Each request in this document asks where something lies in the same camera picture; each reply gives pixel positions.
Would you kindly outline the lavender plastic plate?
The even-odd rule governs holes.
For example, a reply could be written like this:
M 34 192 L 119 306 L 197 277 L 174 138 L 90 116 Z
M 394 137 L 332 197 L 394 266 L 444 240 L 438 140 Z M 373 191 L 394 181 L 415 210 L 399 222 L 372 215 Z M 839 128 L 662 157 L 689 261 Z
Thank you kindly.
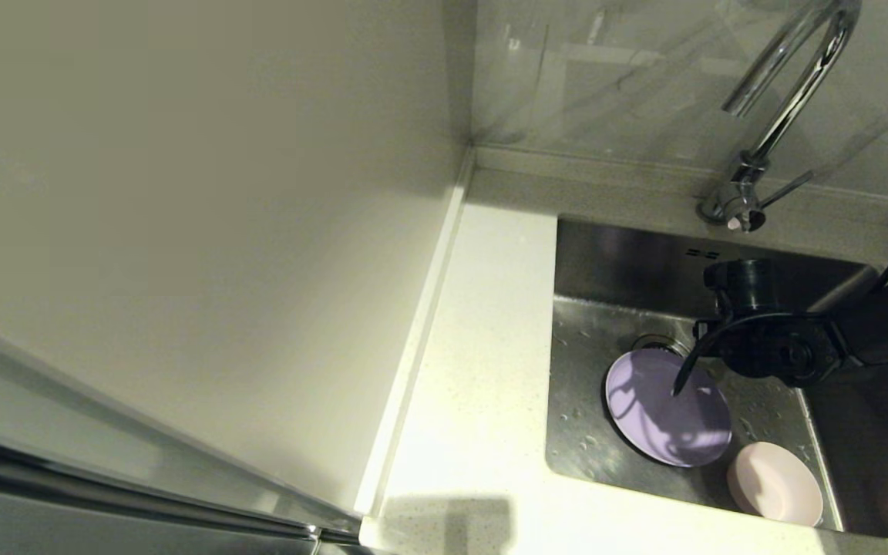
M 621 435 L 657 463 L 695 468 L 715 463 L 732 439 L 731 412 L 718 383 L 691 373 L 672 394 L 681 356 L 665 350 L 633 350 L 607 370 L 606 407 Z

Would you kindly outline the chrome gooseneck faucet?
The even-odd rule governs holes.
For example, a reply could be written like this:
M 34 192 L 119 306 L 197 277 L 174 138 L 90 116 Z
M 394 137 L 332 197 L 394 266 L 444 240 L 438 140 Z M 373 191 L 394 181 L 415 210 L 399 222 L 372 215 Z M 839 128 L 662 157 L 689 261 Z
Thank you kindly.
M 750 148 L 738 153 L 728 177 L 695 205 L 695 212 L 705 224 L 742 234 L 756 232 L 767 222 L 767 210 L 773 204 L 814 178 L 814 171 L 801 173 L 765 199 L 760 197 L 758 188 L 772 164 L 775 148 L 841 59 L 859 24 L 861 10 L 863 0 L 808 0 L 780 25 L 740 78 L 720 106 L 723 112 L 736 117 L 747 116 L 801 47 L 815 32 L 824 29 L 810 61 L 760 136 Z

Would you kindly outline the small pale pink cup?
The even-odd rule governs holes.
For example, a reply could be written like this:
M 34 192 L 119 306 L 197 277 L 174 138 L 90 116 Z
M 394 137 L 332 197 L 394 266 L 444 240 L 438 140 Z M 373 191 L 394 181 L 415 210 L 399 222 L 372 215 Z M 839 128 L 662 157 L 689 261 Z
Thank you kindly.
M 744 513 L 797 526 L 816 526 L 824 516 L 817 478 L 799 457 L 774 443 L 754 442 L 739 450 L 726 482 Z

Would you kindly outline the stainless steel sink basin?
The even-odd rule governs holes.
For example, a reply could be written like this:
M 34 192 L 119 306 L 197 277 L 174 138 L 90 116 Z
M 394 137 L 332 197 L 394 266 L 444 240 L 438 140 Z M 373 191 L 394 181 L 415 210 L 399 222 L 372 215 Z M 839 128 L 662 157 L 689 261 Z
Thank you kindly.
M 770 442 L 799 457 L 817 478 L 821 526 L 888 537 L 888 366 L 799 389 L 700 358 L 695 372 L 718 383 L 732 422 L 725 454 L 701 467 L 645 456 L 610 418 L 607 370 L 637 337 L 671 336 L 693 348 L 695 322 L 718 315 L 704 269 L 760 257 L 774 261 L 780 302 L 794 310 L 823 311 L 860 298 L 876 281 L 873 267 L 836 255 L 557 221 L 547 464 L 563 476 L 735 510 L 728 465 L 744 446 Z

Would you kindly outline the round metal drain strainer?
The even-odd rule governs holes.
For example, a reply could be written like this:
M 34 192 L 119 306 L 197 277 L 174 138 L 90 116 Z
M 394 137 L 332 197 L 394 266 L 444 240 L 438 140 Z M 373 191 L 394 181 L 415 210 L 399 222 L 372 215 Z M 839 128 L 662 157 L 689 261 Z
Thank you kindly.
M 670 352 L 680 358 L 687 358 L 691 352 L 691 349 L 677 338 L 660 334 L 645 334 L 637 337 L 637 340 L 631 345 L 631 351 L 639 350 Z

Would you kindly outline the stone backsplash upstand strip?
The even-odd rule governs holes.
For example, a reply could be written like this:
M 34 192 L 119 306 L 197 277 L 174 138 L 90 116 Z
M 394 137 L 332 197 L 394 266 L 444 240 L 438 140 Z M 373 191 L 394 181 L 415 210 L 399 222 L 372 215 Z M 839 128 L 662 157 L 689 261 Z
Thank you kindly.
M 476 167 L 490 171 L 525 173 L 593 185 L 648 187 L 651 192 L 682 193 L 692 197 L 704 196 L 710 186 L 725 179 L 723 171 L 667 164 L 603 160 L 496 145 L 478 146 L 475 151 Z M 780 205 L 797 210 L 882 212 L 888 211 L 888 197 L 807 183 L 786 194 L 775 206 Z

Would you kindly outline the tall beige cabinet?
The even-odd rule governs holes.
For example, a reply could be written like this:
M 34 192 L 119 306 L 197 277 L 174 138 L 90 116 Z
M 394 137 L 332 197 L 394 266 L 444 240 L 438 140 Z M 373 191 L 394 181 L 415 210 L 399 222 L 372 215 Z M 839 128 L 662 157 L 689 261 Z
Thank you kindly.
M 0 0 L 0 553 L 148 503 L 355 543 L 468 172 L 480 0 Z

